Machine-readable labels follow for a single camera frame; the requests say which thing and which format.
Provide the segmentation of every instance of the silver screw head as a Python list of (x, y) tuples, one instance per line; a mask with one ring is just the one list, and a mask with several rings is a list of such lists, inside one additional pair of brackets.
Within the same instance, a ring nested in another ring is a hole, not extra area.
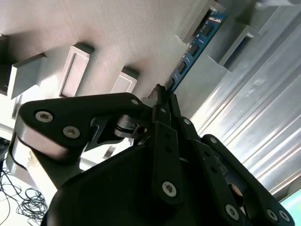
[(214, 139), (213, 137), (211, 137), (210, 140), (211, 140), (212, 143), (217, 144), (216, 139)]
[(135, 99), (132, 99), (131, 101), (132, 101), (132, 103), (133, 103), (134, 105), (138, 105), (138, 104), (139, 104), (139, 102), (136, 101)]
[(167, 194), (169, 197), (175, 197), (177, 195), (177, 189), (169, 181), (163, 182), (162, 189), (163, 189), (163, 192), (165, 194)]
[(35, 114), (37, 120), (41, 122), (51, 122), (53, 120), (52, 114), (45, 111), (40, 111)]
[(166, 113), (166, 110), (163, 107), (161, 107), (160, 110), (161, 110), (161, 112)]
[(236, 210), (232, 205), (227, 204), (225, 208), (226, 208), (227, 214), (228, 214), (233, 220), (236, 220), (236, 221), (239, 220), (239, 214), (238, 214), (237, 210)]
[(76, 139), (80, 136), (79, 129), (74, 126), (66, 126), (63, 129), (63, 133), (66, 137), (71, 138), (71, 139)]
[(267, 209), (267, 214), (270, 218), (272, 218), (274, 221), (278, 221), (278, 217), (276, 216), (276, 214), (270, 210), (270, 209)]
[(288, 215), (287, 215), (286, 213), (283, 212), (283, 210), (279, 210), (279, 214), (280, 214), (280, 216), (281, 216), (284, 220), (286, 220), (287, 222), (290, 222), (290, 221), (291, 221), (290, 218), (288, 217)]
[(184, 119), (184, 122), (185, 122), (187, 125), (190, 125), (190, 124), (191, 124), (191, 121), (189, 121), (188, 119)]

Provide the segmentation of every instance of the tangled wires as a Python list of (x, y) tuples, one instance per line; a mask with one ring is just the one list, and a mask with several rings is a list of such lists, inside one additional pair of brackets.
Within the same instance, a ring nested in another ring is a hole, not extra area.
[[(0, 226), (7, 220), (10, 214), (10, 203), (9, 199), (12, 199), (16, 201), (18, 207), (16, 209), (16, 212), (18, 214), (21, 214), (23, 216), (28, 217), (29, 219), (27, 220), (28, 224), (31, 226), (34, 225), (40, 225), (42, 222), (42, 219), (45, 215), (45, 212), (47, 210), (47, 205), (45, 202), (45, 199), (42, 195), (42, 193), (35, 188), (28, 188), (25, 191), (25, 198), (23, 198), (20, 194), (22, 192), (22, 189), (20, 186), (14, 185), (10, 178), (8, 177), (11, 175), (7, 169), (2, 170), (2, 176), (0, 178), (0, 191), (3, 192), (6, 196), (6, 200), (8, 201), (8, 215), (4, 219), (3, 222), (0, 223)], [(2, 179), (3, 177), (6, 177), (8, 182), (3, 183)], [(15, 194), (14, 195), (9, 195), (7, 194), (5, 187), (6, 186), (11, 186)]]

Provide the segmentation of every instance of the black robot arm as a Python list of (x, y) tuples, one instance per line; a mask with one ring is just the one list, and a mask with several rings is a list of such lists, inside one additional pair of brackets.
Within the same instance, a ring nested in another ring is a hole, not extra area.
[[(42, 225), (293, 226), (216, 137), (198, 136), (163, 89), (156, 87), (152, 107), (128, 93), (21, 106), (9, 154), (49, 194)], [(84, 151), (125, 137), (132, 147), (81, 172)]]

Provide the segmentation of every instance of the blue circuit board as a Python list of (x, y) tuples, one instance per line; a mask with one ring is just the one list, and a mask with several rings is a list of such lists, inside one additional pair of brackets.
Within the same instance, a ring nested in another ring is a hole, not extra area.
[(193, 41), (189, 48), (165, 84), (168, 94), (172, 94), (176, 90), (217, 30), (221, 27), (225, 18), (225, 13), (215, 11), (207, 13), (199, 29), (193, 36)]

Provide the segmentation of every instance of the white floor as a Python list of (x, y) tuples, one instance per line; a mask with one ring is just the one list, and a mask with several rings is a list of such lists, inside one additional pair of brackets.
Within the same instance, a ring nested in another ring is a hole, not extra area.
[(133, 93), (146, 97), (169, 77), (187, 45), (176, 36), (192, 0), (0, 0), (0, 33), (21, 61), (44, 52), (40, 79), (52, 97), (71, 45), (95, 48), (79, 95), (108, 93), (122, 67), (140, 71)]

